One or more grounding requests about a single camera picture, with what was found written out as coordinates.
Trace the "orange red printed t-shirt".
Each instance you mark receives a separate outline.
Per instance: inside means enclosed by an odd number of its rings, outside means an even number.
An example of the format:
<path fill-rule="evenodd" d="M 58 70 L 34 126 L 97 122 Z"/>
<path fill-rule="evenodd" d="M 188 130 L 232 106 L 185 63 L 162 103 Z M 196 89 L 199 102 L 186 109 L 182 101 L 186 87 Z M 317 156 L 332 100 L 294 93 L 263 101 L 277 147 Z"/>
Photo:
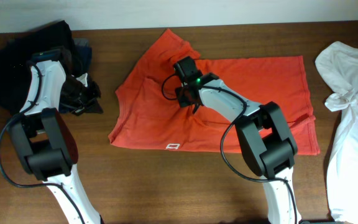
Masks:
<path fill-rule="evenodd" d="M 189 42 L 166 30 L 137 62 L 116 90 L 119 117 L 109 134 L 117 147 L 171 151 L 219 152 L 228 121 L 200 107 L 195 114 L 173 101 L 179 79 L 175 62 L 195 60 L 203 73 L 214 73 L 238 94 L 259 103 L 279 105 L 300 155 L 319 154 L 315 117 L 301 56 L 204 60 Z M 235 131 L 224 141 L 225 152 L 240 152 Z"/>

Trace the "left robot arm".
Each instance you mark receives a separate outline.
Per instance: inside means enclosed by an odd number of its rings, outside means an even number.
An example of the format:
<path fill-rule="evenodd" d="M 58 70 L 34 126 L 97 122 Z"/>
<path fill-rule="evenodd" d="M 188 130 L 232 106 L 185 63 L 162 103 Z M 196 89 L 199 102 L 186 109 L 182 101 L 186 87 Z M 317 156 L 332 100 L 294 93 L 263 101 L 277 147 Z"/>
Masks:
<path fill-rule="evenodd" d="M 86 72 L 74 73 L 74 56 L 64 47 L 32 54 L 27 66 L 31 83 L 21 110 L 3 127 L 24 171 L 36 184 L 18 184 L 6 172 L 2 176 L 23 189 L 47 187 L 69 223 L 103 223 L 81 183 L 78 148 L 59 108 L 71 114 L 103 113 L 99 86 Z"/>

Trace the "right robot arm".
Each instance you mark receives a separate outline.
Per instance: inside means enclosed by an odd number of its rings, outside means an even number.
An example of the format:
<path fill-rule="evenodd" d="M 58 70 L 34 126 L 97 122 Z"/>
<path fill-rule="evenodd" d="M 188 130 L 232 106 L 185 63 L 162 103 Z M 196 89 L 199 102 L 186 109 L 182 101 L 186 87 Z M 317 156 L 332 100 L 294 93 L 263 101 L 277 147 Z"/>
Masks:
<path fill-rule="evenodd" d="M 300 223 L 293 190 L 293 167 L 298 147 L 289 125 L 274 103 L 260 104 L 230 89 L 213 73 L 202 74 L 195 61 L 186 57 L 174 64 L 174 75 L 181 81 L 176 99 L 181 107 L 200 106 L 218 112 L 230 123 L 219 145 L 224 153 L 224 141 L 231 129 L 236 130 L 242 157 L 255 174 L 250 178 L 232 165 L 228 167 L 245 180 L 261 183 L 268 204 L 270 223 Z"/>

